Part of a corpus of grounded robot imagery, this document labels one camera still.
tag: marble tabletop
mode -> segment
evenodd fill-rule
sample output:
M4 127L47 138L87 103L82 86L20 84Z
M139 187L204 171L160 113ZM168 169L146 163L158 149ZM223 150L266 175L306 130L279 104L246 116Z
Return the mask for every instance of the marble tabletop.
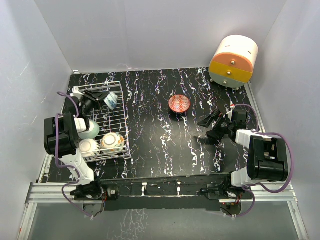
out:
M231 89L210 82L207 68L184 68L130 72L75 74L73 86L121 82L132 159L91 162L101 180L228 173L246 166L248 152L228 136L214 145L204 128L197 125L215 109L226 113L234 104L250 104L244 87ZM190 99L190 108L181 116L171 114L168 101L175 94ZM248 129L256 119L247 109ZM73 181L67 169L51 161L42 182Z

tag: rack wire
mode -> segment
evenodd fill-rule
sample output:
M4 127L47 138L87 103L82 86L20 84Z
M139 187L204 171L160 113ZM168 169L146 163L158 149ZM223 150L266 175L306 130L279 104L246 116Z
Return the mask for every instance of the rack wire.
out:
M90 90L94 92L110 91L110 92L114 92L117 95L118 97L117 106L114 110L110 110L108 106L104 104L100 110L96 110L96 109L92 110L91 115L88 115L87 117L90 120L93 120L97 124L99 124L100 132L98 136L94 139L95 141L97 141L99 145L104 135L108 133L118 133L124 138L124 146L113 148L114 150L117 150L116 154L114 155L109 155L107 153L104 153L102 150L83 152L82 156L87 155L88 153L96 154L93 157L84 156L83 159L87 163L117 159L117 158L130 159L131 153L130 153L130 145L129 145L129 131L128 131L128 125L127 125L124 92L122 90L121 83L119 81L112 81L112 82L79 86L80 92L84 92L85 90Z

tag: white wall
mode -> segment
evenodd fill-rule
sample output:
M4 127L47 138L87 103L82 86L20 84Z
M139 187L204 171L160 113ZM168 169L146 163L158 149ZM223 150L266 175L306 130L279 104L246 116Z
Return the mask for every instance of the white wall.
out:
M293 187L311 240L320 235L320 2L288 0L256 61L252 86L267 131L296 156Z
M16 239L45 157L43 121L71 69L33 0L0 1L0 239Z
M80 72L207 67L232 34L265 41L286 0L35 0Z

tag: yellow drawer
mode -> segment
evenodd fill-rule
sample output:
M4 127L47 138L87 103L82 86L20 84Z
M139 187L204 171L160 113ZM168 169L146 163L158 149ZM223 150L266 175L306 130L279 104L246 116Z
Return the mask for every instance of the yellow drawer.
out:
M232 66L212 61L209 66L209 72L234 79L239 82L247 83L252 77L252 72L244 71Z

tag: red patterned bowl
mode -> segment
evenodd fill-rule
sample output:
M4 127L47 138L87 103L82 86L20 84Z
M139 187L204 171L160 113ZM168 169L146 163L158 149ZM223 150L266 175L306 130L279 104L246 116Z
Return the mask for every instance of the red patterned bowl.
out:
M177 113L185 113L190 108L190 100L183 95L174 95L169 99L169 108Z

